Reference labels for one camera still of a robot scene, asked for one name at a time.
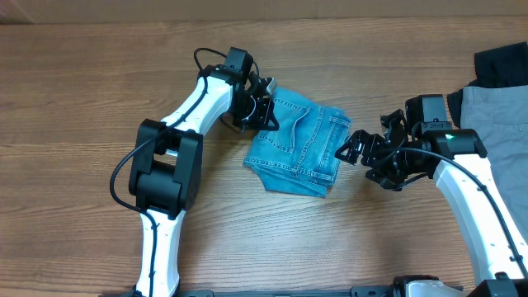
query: table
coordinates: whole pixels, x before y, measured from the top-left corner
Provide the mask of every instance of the table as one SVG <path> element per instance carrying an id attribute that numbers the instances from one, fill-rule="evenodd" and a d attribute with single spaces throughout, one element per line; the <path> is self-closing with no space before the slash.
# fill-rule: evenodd
<path id="1" fill-rule="evenodd" d="M 262 76 L 379 133 L 379 115 L 408 98 L 473 80 L 473 53 L 527 36 L 524 16 L 0 26 L 0 296 L 135 284 L 141 223 L 108 181 L 141 121 L 168 115 L 194 89 L 194 48 L 246 49 Z M 345 289 L 405 274 L 474 286 L 432 181 L 384 191 L 366 168 L 342 164 L 326 199 L 265 192 L 242 165 L 253 135 L 218 123 L 207 134 L 181 236 L 183 290 Z M 133 203 L 129 169 L 117 190 Z"/>

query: background wall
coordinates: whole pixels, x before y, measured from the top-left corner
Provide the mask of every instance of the background wall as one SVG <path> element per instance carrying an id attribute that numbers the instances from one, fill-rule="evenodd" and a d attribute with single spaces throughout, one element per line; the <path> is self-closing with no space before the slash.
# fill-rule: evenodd
<path id="1" fill-rule="evenodd" d="M 526 0 L 0 0 L 3 23 L 528 15 Z"/>

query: wood surface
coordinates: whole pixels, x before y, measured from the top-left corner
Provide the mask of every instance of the wood surface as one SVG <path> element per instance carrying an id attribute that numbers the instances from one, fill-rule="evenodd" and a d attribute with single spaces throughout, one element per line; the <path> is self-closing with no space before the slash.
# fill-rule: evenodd
<path id="1" fill-rule="evenodd" d="M 526 0 L 0 0 L 4 21 L 35 24 L 526 16 Z"/>
<path id="2" fill-rule="evenodd" d="M 145 118 L 195 87 L 194 48 L 248 50 L 262 76 L 338 106 L 351 130 L 474 79 L 473 53 L 526 40 L 528 17 L 0 26 L 0 296 L 129 290 L 139 216 L 108 192 Z M 202 64 L 221 62 L 203 54 Z M 218 123 L 179 258 L 184 290 L 345 289 L 432 274 L 474 286 L 468 251 L 432 181 L 402 192 L 342 164 L 326 199 L 266 192 L 242 165 L 253 134 Z M 130 166 L 117 181 L 128 195 Z"/>

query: blue garment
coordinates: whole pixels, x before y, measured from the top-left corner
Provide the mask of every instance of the blue garment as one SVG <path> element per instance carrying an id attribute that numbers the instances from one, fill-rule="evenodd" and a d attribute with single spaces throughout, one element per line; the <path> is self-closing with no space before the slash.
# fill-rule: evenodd
<path id="1" fill-rule="evenodd" d="M 335 107 L 319 106 L 278 87 L 273 93 L 278 131 L 260 131 L 244 159 L 268 191 L 324 197 L 336 182 L 336 150 L 351 120 Z"/>

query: gray fabric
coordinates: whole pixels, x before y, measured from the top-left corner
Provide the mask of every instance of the gray fabric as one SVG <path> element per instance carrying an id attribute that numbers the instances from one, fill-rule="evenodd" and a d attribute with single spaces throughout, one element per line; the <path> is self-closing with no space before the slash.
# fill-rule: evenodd
<path id="1" fill-rule="evenodd" d="M 498 191 L 528 241 L 528 86 L 465 87 L 461 127 L 484 142 Z"/>

